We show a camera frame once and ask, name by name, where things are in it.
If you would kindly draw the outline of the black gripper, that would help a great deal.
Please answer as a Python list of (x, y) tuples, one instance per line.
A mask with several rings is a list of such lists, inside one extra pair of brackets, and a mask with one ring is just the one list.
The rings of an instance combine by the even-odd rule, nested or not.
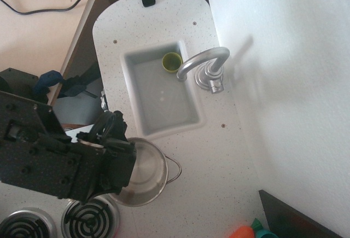
[(68, 198), (87, 202), (127, 187), (136, 163), (135, 144), (125, 136), (127, 124), (120, 111), (105, 111), (89, 132), (79, 131), (69, 150), (81, 155)]

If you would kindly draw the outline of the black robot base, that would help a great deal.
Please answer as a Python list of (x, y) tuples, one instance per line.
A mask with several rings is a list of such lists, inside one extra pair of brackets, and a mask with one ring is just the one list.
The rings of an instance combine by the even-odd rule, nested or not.
[(13, 68), (1, 71), (1, 91), (41, 103), (48, 103), (46, 94), (35, 94), (33, 88), (39, 78), (27, 72)]

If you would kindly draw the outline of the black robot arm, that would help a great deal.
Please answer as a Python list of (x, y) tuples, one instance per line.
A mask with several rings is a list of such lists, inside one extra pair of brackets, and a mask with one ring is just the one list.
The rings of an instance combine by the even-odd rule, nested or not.
[(73, 142), (50, 106), (2, 92), (1, 182), (80, 202), (119, 194), (137, 156), (126, 128), (121, 112), (105, 111)]

